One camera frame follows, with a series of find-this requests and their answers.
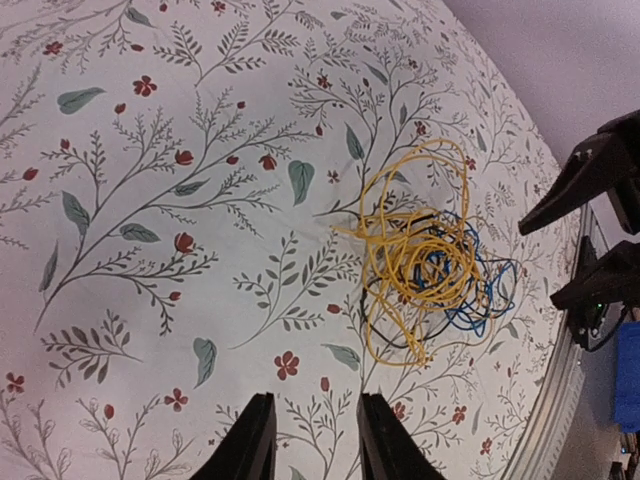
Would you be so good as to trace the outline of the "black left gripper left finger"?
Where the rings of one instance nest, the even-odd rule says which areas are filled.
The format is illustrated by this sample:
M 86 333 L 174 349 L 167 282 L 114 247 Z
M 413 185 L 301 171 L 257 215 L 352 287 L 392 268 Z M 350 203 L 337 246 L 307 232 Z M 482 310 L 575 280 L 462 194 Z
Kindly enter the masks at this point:
M 191 480 L 273 480 L 277 417 L 274 395 L 255 394 Z

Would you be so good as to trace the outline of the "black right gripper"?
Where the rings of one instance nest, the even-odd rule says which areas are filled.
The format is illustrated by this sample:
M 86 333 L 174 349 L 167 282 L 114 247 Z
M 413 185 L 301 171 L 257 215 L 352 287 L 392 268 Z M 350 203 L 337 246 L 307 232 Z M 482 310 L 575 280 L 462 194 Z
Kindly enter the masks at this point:
M 521 235 L 546 227 L 604 192 L 622 230 L 639 232 L 639 113 L 616 118 L 599 131 L 573 149 L 550 190 L 519 221 Z M 624 143 L 631 148 L 631 169 Z M 639 307 L 639 244 L 621 241 L 599 258 L 591 238 L 583 236 L 577 276 L 550 299 L 559 310 L 577 306 L 569 321 L 577 344 L 585 350 L 602 348 L 628 311 Z

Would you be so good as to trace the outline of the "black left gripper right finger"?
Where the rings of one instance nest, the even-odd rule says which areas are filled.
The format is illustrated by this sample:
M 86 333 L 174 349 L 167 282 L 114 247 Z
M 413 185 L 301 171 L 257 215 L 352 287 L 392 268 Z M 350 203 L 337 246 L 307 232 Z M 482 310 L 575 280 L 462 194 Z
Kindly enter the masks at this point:
M 381 394 L 363 393 L 357 407 L 364 480 L 444 480 Z

